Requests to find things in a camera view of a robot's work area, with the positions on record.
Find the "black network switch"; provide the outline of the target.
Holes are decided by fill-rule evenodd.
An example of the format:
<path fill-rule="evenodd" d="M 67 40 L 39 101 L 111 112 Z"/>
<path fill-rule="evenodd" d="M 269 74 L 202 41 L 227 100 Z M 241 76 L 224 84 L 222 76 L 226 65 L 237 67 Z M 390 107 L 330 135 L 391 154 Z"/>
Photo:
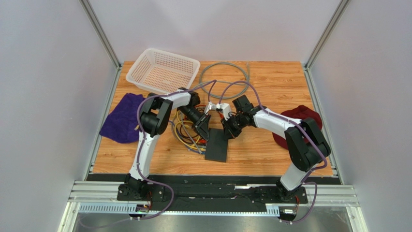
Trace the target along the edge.
<path fill-rule="evenodd" d="M 226 162 L 228 139 L 225 139 L 222 129 L 209 129 L 209 140 L 206 144 L 205 160 Z"/>

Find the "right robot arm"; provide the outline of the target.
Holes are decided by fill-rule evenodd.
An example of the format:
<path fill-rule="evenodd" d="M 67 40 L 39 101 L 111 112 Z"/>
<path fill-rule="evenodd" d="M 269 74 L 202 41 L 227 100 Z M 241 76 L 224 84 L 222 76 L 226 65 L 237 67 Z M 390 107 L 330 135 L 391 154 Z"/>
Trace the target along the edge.
<path fill-rule="evenodd" d="M 275 195 L 282 202 L 290 201 L 310 173 L 331 154 L 320 127 L 311 117 L 295 119 L 265 106 L 254 106 L 245 95 L 233 100 L 233 104 L 234 113 L 228 104 L 218 104 L 225 139 L 234 139 L 243 128 L 253 126 L 270 131 L 286 142 L 292 163 L 276 182 Z"/>

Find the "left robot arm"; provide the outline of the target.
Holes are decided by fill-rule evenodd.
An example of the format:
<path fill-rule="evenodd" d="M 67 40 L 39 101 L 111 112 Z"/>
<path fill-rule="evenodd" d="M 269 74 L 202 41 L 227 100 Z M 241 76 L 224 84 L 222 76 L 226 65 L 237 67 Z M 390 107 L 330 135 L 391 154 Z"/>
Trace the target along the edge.
<path fill-rule="evenodd" d="M 196 109 L 199 103 L 198 93 L 180 88 L 169 94 L 150 93 L 139 105 L 137 110 L 140 129 L 138 148 L 124 183 L 118 187 L 118 200 L 140 201 L 148 198 L 151 160 L 160 136 L 167 129 L 172 110 L 180 110 L 194 124 L 196 133 L 202 139 L 209 140 L 211 116 L 207 113 L 200 113 Z"/>

